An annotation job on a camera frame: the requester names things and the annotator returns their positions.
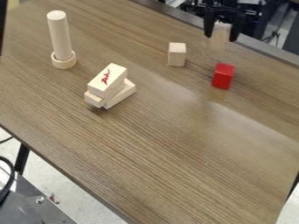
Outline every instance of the wooden rectangular block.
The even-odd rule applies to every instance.
[[[124,99],[136,92],[136,85],[133,82],[131,82],[128,79],[125,79],[124,83],[125,87],[118,94],[112,97],[111,100],[107,101],[104,104],[105,109],[111,109],[114,105],[123,101]]]
[[[107,98],[127,75],[127,68],[111,63],[87,84],[87,89],[93,95]]]
[[[113,92],[111,92],[111,95],[107,98],[100,98],[99,96],[95,94],[91,94],[88,90],[84,94],[84,100],[85,102],[95,106],[96,108],[100,109],[104,104],[109,101],[112,97],[114,97],[118,92],[120,92],[125,87],[124,81],[121,83],[121,85],[118,85],[114,89]]]
[[[185,43],[170,43],[168,50],[168,65],[171,67],[183,67],[186,59]]]
[[[220,54],[225,51],[225,43],[229,41],[231,24],[216,22],[210,38],[210,49],[212,53]]]

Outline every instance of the wooden cylinder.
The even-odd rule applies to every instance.
[[[69,60],[73,56],[66,13],[62,10],[50,11],[47,15],[54,57],[56,60]]]

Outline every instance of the wood grain tabletop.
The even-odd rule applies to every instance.
[[[68,16],[69,70],[50,61],[51,10]],[[171,41],[185,67],[167,66]],[[202,30],[128,0],[32,0],[8,13],[0,123],[129,223],[275,223],[299,167],[298,68],[228,44],[225,91],[208,49]],[[92,108],[87,83],[111,62],[137,93]]]

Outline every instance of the black cable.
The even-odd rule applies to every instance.
[[[276,47],[278,46],[278,40],[279,40],[279,37],[280,37],[280,36],[281,36],[280,33],[278,33],[277,36],[276,36],[276,44],[275,44]]]
[[[285,10],[283,16],[282,16],[282,20],[281,22],[279,23],[279,25],[277,26],[276,30],[275,31],[272,31],[271,35],[262,39],[261,41],[266,41],[268,40],[268,43],[275,37],[279,38],[279,36],[281,35],[278,31],[282,28],[282,24],[285,20],[285,18],[287,17],[287,15],[289,14],[290,10],[292,9],[291,5],[289,4],[288,2],[288,6],[287,6],[287,9]]]
[[[0,144],[6,143],[7,141],[10,141],[13,138],[13,136],[10,136],[2,141],[0,141]]]
[[[15,179],[15,168],[13,167],[13,164],[11,163],[11,161],[8,160],[6,157],[0,156],[0,160],[4,161],[10,167],[10,178],[7,181],[7,183],[5,184],[4,188],[0,191],[0,206],[1,206],[2,203],[4,202],[4,200],[6,199],[7,195],[9,194],[10,188]]]

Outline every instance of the red cube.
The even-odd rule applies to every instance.
[[[217,63],[212,85],[216,88],[228,89],[233,79],[233,69],[231,65]]]

